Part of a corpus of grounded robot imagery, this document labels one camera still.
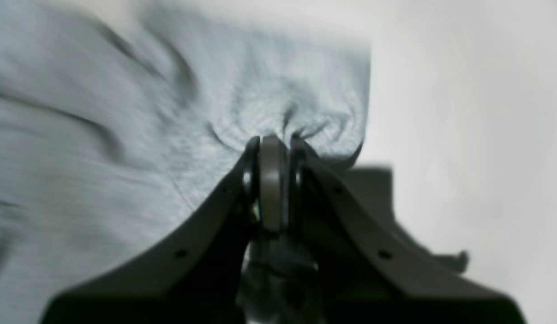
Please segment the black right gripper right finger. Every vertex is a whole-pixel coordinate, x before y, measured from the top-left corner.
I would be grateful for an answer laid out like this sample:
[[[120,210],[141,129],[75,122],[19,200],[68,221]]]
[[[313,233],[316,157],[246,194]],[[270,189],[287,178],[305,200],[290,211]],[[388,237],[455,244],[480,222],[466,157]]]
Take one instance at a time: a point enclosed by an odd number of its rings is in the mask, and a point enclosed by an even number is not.
[[[328,324],[523,324],[509,296],[464,279],[368,212],[301,138],[290,141],[287,230],[318,265]]]

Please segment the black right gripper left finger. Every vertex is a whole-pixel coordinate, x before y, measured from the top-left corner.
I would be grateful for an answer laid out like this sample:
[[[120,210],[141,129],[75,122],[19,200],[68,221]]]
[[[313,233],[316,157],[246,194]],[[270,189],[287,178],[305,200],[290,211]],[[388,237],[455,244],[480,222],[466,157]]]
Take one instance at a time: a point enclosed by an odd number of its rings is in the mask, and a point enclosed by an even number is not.
[[[140,256],[54,298],[43,324],[224,324],[244,253],[284,230],[285,146],[253,137],[233,169],[179,228]]]

